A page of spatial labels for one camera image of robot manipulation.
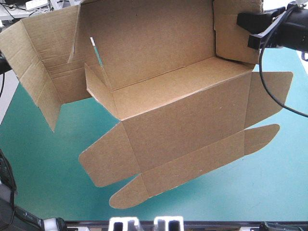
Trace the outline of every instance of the corrugated cardboard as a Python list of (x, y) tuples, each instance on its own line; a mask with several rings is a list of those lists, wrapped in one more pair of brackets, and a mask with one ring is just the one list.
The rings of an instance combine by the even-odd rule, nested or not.
[[(284, 102), (292, 73), (264, 74), (272, 92)], [(198, 92), (123, 119), (80, 155), (80, 163), (99, 187), (139, 174), (112, 197), (111, 206), (135, 206), (271, 141), (277, 125), (245, 130), (281, 110), (265, 92), (258, 73), (244, 70), (224, 77), (227, 80), (213, 81)]]
[[(0, 49), (52, 129), (61, 104), (90, 96), (120, 120), (79, 161), (99, 187), (137, 175), (111, 198), (126, 208), (278, 132), (245, 130), (281, 108), (252, 73), (259, 53), (236, 25), (244, 11), (261, 12), (261, 0), (85, 0), (21, 20)], [(292, 73), (265, 78), (284, 102)]]

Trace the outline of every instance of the brown cardboard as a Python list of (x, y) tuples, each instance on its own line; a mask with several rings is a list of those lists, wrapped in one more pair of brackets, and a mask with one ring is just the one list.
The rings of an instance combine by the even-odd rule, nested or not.
[[(271, 91), (284, 102), (291, 84), (292, 73), (268, 72), (264, 73), (264, 77), (269, 86), (274, 86)], [(137, 177), (136, 182), (132, 183), (133, 187), (140, 187), (148, 172), (153, 172), (155, 169), (158, 172), (164, 172), (161, 170), (163, 166), (168, 166), (166, 169), (172, 169), (171, 166), (176, 166), (173, 164), (176, 160), (184, 158), (184, 156), (187, 158), (183, 161), (187, 166), (180, 168), (183, 176), (181, 176), (179, 182), (172, 178), (172, 176), (179, 177), (179, 174), (165, 172), (162, 179), (169, 174), (172, 184), (169, 181), (165, 184), (164, 181), (159, 184), (155, 181), (156, 183), (152, 185), (151, 180), (148, 180), (148, 183), (145, 183), (144, 186), (145, 191), (136, 192), (136, 189), (131, 189), (134, 194), (137, 193), (140, 196), (136, 198), (132, 198), (133, 195), (126, 196), (131, 191), (127, 192), (128, 189), (125, 187), (123, 191), (120, 191), (120, 195), (116, 194), (110, 202), (112, 206), (117, 208), (134, 206), (149, 197), (195, 178), (187, 176), (186, 174), (192, 171), (186, 171), (186, 169), (198, 169), (198, 164), (208, 163), (200, 163), (200, 159), (194, 157), (193, 153), (198, 152), (198, 150), (207, 150), (206, 153), (212, 157), (209, 168), (211, 167), (210, 170), (213, 170), (264, 147), (277, 133), (277, 126), (270, 126), (268, 129), (254, 129), (254, 132), (244, 129), (280, 110), (281, 108), (277, 107), (273, 100), (270, 100), (269, 95), (262, 88), (258, 74), (244, 69), (241, 74), (233, 76), (227, 81), (214, 81), (212, 85), (207, 85), (205, 89), (138, 116), (126, 118), (118, 124), (114, 129), (118, 130), (118, 126), (120, 126), (122, 135), (128, 138), (125, 143), (129, 142), (130, 144), (122, 150), (122, 155), (129, 154), (132, 158), (131, 150), (133, 150), (133, 156), (140, 168), (139, 172), (136, 172), (138, 167), (135, 163), (124, 168), (122, 160), (117, 158), (118, 152), (114, 152), (114, 148), (119, 146), (118, 143), (115, 143), (119, 140), (118, 135), (113, 136), (113, 138), (107, 136), (110, 141), (104, 141), (106, 135), (102, 136), (97, 141), (98, 145), (93, 144), (89, 148), (95, 149), (96, 152), (85, 150), (80, 155), (79, 161), (97, 186), (102, 187), (141, 173), (142, 177)], [(236, 155), (230, 160), (224, 157), (226, 162), (217, 165), (217, 161), (219, 163), (221, 158), (216, 159), (213, 153), (217, 152), (219, 155), (232, 154), (232, 149), (225, 144), (225, 140), (231, 140), (232, 145), (239, 148), (237, 139), (234, 139), (234, 137), (238, 138), (240, 134), (242, 136), (245, 134), (242, 140), (243, 150), (237, 152), (242, 153), (242, 155)], [(210, 149), (209, 151), (209, 147), (215, 147), (217, 150), (212, 151)], [(110, 163), (112, 167), (105, 166), (107, 160), (112, 160)], [(114, 178), (114, 176), (119, 176), (118, 172), (123, 174), (126, 168), (129, 171), (127, 171), (125, 177)]]
[[(52, 129), (63, 103), (90, 96), (120, 120), (79, 161), (98, 187), (137, 175), (110, 200), (126, 208), (275, 136), (277, 125), (245, 130), (281, 110), (236, 25), (261, 11), (261, 0), (85, 0), (21, 20), (0, 49)], [(292, 73), (264, 75), (284, 102)]]
[(278, 130), (279, 125), (269, 125), (241, 131), (147, 170), (114, 194), (110, 198), (110, 205), (114, 208), (136, 206), (152, 196), (261, 149)]
[[(246, 46), (248, 34), (236, 22), (220, 19), (214, 33), (213, 19), (261, 11), (261, 0), (216, 0), (214, 5), (212, 0), (85, 1), (81, 6), (22, 19), (1, 33), (0, 49), (20, 79), (31, 77), (21, 83), (35, 103), (47, 79), (52, 80), (54, 97), (61, 104), (90, 97), (84, 63), (110, 91), (206, 61), (215, 57), (215, 47), (223, 58), (256, 63), (258, 53)], [(98, 64), (90, 37), (103, 66)], [(121, 95), (115, 93), (115, 100), (121, 100)], [(132, 116), (128, 109), (130, 105), (123, 105), (115, 116)], [(50, 108), (48, 115), (42, 112), (54, 130), (59, 108)]]

